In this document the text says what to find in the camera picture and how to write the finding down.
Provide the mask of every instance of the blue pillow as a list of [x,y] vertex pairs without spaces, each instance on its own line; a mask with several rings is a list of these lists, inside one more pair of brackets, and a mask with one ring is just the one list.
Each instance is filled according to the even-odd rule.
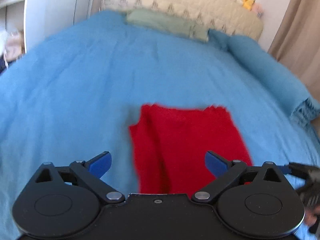
[[246,36],[228,39],[228,50],[278,100],[292,120],[306,126],[320,114],[320,104],[286,67]]
[[209,29],[208,37],[209,37],[209,41],[208,41],[209,44],[217,45],[218,49],[221,49],[223,51],[228,51],[228,40],[230,38],[229,35],[220,31]]

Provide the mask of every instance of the metal screw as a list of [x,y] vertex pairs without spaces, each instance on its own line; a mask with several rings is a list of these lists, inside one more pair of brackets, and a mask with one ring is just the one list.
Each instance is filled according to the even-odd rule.
[[199,191],[199,192],[195,193],[195,198],[199,199],[199,200],[206,200],[206,199],[210,198],[210,194],[205,191]]
[[106,195],[107,199],[109,200],[119,200],[122,198],[122,194],[117,191],[111,191]]

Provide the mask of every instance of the quilted headboard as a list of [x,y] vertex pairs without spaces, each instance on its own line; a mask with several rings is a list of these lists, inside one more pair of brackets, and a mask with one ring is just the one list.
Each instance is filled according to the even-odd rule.
[[227,34],[260,38],[263,22],[252,12],[232,0],[102,0],[100,10],[150,8],[171,15],[196,20]]

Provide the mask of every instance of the white cabinet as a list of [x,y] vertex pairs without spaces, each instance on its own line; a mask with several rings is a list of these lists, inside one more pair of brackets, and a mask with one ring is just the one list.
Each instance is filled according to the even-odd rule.
[[89,18],[100,3],[101,0],[0,0],[0,30],[23,31],[27,52],[46,37]]

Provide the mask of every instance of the yellow stuffed toy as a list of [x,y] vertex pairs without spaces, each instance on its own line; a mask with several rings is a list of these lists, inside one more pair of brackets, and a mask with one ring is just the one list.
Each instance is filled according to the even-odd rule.
[[256,0],[242,0],[243,1],[243,7],[247,10],[251,11],[252,6],[255,3]]

